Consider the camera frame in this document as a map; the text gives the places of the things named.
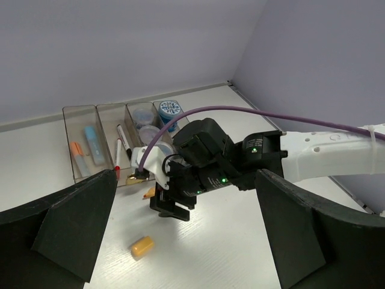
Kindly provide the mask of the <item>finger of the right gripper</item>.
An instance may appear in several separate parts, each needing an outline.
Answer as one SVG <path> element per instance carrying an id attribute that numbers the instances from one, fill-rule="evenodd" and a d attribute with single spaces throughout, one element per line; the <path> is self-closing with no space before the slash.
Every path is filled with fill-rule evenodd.
<path id="1" fill-rule="evenodd" d="M 173 200 L 163 200 L 162 193 L 156 194 L 150 198 L 150 208 L 157 211 L 159 217 L 169 217 L 184 222 L 188 222 L 190 220 L 190 213 L 188 210 L 177 206 Z"/>

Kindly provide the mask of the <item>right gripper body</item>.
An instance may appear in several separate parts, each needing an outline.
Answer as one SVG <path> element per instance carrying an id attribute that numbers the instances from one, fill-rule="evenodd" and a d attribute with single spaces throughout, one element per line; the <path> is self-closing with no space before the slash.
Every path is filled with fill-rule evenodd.
<path id="1" fill-rule="evenodd" d="M 162 163 L 162 171 L 169 180 L 167 190 L 156 186 L 157 211 L 182 211 L 183 207 L 193 210 L 197 196 L 209 191 L 209 167 L 184 166 L 178 158 L 170 156 Z"/>

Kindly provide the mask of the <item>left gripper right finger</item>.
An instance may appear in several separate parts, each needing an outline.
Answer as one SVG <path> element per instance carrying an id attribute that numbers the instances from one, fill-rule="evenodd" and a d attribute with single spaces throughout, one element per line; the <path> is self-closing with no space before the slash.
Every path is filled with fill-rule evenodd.
<path id="1" fill-rule="evenodd" d="M 384 217 L 259 170 L 255 177 L 282 288 L 384 288 Z"/>

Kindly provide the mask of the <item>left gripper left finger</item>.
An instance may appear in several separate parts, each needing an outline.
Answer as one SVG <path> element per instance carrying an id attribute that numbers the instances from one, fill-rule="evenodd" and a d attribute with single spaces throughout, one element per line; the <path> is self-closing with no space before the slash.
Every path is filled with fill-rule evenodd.
<path id="1" fill-rule="evenodd" d="M 117 189 L 103 170 L 1 212 L 1 288 L 83 288 L 99 254 Z"/>

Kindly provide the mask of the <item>orange highlighter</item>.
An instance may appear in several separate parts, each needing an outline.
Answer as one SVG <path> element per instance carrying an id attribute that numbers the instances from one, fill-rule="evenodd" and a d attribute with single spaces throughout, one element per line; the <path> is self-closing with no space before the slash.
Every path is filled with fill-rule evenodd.
<path id="1" fill-rule="evenodd" d="M 150 188 L 147 193 L 143 195 L 143 199 L 150 199 L 151 197 L 154 197 L 156 194 L 156 187 Z"/>

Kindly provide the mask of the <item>yellow highlighter cap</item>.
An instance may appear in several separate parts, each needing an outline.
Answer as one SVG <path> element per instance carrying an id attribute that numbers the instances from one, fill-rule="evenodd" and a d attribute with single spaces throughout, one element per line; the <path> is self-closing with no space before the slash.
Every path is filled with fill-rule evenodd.
<path id="1" fill-rule="evenodd" d="M 154 245 L 153 239 L 150 236 L 145 236 L 131 246 L 131 254 L 134 258 L 142 258 L 153 249 Z"/>

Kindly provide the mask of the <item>paperclip jar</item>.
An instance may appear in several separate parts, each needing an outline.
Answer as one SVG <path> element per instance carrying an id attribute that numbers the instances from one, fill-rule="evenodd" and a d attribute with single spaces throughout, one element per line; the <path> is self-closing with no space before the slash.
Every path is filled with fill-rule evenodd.
<path id="1" fill-rule="evenodd" d="M 154 139 L 155 135 L 160 132 L 160 129 L 153 125 L 146 125 L 139 129 L 139 137 L 142 143 L 147 146 Z"/>
<path id="2" fill-rule="evenodd" d="M 152 125 L 155 115 L 152 110 L 147 108 L 137 108 L 132 112 L 132 119 L 136 129 L 141 129 L 144 126 Z"/>

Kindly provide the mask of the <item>red whiteboard marker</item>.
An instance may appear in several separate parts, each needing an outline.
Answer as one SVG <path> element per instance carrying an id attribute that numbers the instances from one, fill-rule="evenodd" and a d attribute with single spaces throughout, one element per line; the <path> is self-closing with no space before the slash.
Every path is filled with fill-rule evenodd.
<path id="1" fill-rule="evenodd" d="M 114 163 L 114 169 L 115 169 L 117 180 L 120 179 L 121 150 L 122 150 L 122 140 L 118 138 L 115 144 L 115 163 Z"/>

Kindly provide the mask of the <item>blue paint jar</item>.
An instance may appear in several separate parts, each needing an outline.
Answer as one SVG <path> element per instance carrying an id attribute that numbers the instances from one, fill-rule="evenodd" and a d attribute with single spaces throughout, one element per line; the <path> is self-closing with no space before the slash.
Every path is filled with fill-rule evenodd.
<path id="1" fill-rule="evenodd" d="M 174 100 L 162 101 L 158 107 L 158 114 L 164 125 L 182 113 L 183 110 L 181 106 Z"/>

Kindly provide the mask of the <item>black whiteboard marker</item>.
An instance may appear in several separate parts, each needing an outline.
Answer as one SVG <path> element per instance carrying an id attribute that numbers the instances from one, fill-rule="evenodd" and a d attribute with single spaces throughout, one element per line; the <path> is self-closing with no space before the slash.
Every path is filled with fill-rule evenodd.
<path id="1" fill-rule="evenodd" d="M 131 149 L 131 147 L 129 145 L 129 142 L 127 140 L 126 134 L 125 134 L 125 132 L 123 130 L 123 127 L 121 125 L 117 125 L 117 132 L 119 134 L 120 139 L 122 140 L 124 149 L 125 149 L 126 154 L 128 156 L 128 160 L 131 160 L 131 158 L 132 158 L 132 149 Z"/>

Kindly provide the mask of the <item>blue highlighter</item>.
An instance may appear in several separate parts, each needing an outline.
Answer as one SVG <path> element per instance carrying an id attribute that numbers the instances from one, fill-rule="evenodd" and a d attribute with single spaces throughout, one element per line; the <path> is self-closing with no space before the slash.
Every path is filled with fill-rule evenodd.
<path id="1" fill-rule="evenodd" d="M 99 166 L 105 163 L 105 159 L 98 142 L 96 141 L 91 142 L 91 153 L 92 153 L 95 165 Z"/>

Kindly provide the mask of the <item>clear pencil-shaped highlighter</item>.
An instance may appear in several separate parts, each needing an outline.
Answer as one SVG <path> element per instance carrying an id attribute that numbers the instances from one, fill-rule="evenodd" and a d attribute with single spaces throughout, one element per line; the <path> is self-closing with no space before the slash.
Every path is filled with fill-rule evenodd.
<path id="1" fill-rule="evenodd" d="M 80 171 L 80 174 L 83 178 L 89 177 L 91 175 L 90 170 L 88 169 L 88 166 L 84 160 L 84 157 L 82 155 L 75 156 L 75 161 L 78 166 L 78 169 Z"/>

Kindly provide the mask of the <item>orange highlighter cap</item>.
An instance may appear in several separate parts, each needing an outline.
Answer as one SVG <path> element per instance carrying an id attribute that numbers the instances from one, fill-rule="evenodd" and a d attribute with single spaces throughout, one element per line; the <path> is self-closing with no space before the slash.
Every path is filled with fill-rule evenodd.
<path id="1" fill-rule="evenodd" d="M 70 143 L 70 151 L 74 158 L 77 156 L 81 156 L 81 157 L 84 156 L 81 145 L 78 142 L 72 141 Z"/>

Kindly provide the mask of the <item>blue highlighter cap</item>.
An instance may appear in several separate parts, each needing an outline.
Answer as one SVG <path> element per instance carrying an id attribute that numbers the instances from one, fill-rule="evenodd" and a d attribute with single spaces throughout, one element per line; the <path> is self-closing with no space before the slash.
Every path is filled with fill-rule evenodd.
<path id="1" fill-rule="evenodd" d="M 93 126 L 86 126 L 84 128 L 84 133 L 85 133 L 85 137 L 89 143 L 97 142 L 97 134 L 96 134 L 96 130 L 94 129 Z"/>

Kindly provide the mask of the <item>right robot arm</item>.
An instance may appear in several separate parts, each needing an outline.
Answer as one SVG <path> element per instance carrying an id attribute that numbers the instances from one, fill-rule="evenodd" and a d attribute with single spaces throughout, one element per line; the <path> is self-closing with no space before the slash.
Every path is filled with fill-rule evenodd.
<path id="1" fill-rule="evenodd" d="M 324 176 L 384 173 L 384 125 L 326 132 L 267 131 L 235 143 L 210 118 L 193 121 L 173 138 L 182 162 L 165 160 L 167 183 L 157 184 L 151 209 L 187 222 L 197 196 L 230 185 L 255 188 L 266 169 L 295 183 Z"/>

